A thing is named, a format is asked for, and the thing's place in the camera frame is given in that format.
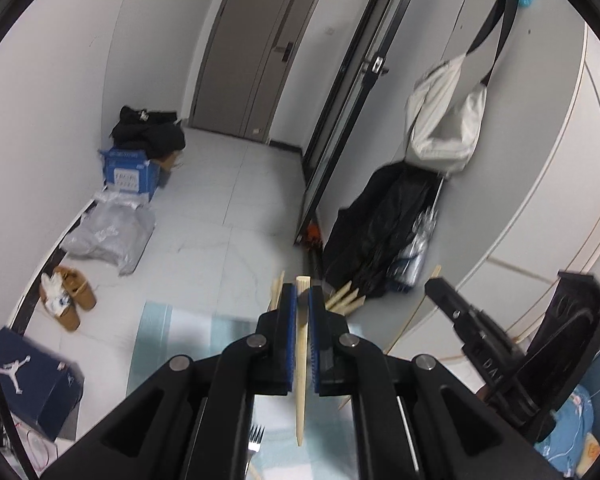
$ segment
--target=brown slipper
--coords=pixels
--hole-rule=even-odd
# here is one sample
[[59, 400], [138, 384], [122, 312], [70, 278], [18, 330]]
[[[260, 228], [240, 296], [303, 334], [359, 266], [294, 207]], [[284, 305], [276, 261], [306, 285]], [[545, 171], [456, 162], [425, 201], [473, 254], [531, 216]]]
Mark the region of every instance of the brown slipper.
[[[45, 289], [42, 287], [42, 284], [40, 284], [40, 287], [38, 290], [40, 292], [40, 301], [42, 301], [42, 303], [45, 304], [46, 303], [46, 292], [45, 292]], [[62, 314], [60, 314], [60, 316], [54, 316], [54, 317], [58, 320], [58, 323], [60, 323], [64, 327], [64, 329], [67, 330], [68, 332], [75, 332], [76, 330], [78, 330], [78, 327], [80, 326], [80, 318], [78, 317], [78, 312], [75, 309], [75, 305], [73, 305], [73, 304], [69, 305], [62, 312]]]
[[83, 273], [78, 269], [64, 266], [57, 266], [54, 272], [62, 276], [62, 286], [81, 309], [91, 310], [96, 306], [96, 297]]

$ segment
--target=black coat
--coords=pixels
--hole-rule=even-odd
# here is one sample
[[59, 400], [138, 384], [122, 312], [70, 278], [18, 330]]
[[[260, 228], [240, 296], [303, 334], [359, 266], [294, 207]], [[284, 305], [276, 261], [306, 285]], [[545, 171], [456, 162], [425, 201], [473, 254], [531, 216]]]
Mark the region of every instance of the black coat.
[[136, 111], [123, 106], [120, 122], [111, 132], [113, 145], [121, 150], [143, 150], [147, 158], [160, 158], [183, 150], [184, 132], [174, 124], [177, 119], [176, 112]]
[[382, 296], [387, 269], [413, 238], [413, 223], [439, 182], [436, 173], [406, 162], [376, 170], [351, 206], [338, 211], [322, 254], [325, 280], [336, 289], [352, 281], [359, 296]]

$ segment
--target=blue box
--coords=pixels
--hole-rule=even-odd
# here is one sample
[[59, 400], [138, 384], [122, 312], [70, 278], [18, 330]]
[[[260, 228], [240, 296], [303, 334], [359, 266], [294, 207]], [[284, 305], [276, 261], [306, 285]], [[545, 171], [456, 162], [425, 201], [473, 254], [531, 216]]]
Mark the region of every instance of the blue box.
[[82, 378], [71, 366], [7, 327], [0, 330], [0, 383], [11, 413], [51, 441], [82, 398]]
[[104, 157], [103, 174], [110, 189], [154, 196], [160, 178], [160, 166], [140, 150], [100, 150]]

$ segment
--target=clear plastic wrap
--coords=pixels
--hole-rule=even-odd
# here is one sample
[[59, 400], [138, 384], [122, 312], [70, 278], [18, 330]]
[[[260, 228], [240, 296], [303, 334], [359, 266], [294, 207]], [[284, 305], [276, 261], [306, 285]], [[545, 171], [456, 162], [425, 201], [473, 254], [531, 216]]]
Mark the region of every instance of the clear plastic wrap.
[[71, 256], [99, 258], [131, 274], [155, 228], [155, 215], [142, 199], [119, 192], [99, 192], [96, 207], [82, 216], [60, 247]]

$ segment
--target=metal fork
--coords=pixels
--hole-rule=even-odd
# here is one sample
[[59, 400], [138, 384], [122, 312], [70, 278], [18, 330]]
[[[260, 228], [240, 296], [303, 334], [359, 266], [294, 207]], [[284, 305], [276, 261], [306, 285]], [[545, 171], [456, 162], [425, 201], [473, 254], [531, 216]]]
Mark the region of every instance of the metal fork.
[[244, 477], [247, 476], [247, 470], [253, 455], [260, 451], [262, 436], [264, 435], [264, 426], [252, 426], [249, 432], [249, 445], [247, 446], [247, 465], [244, 468]]

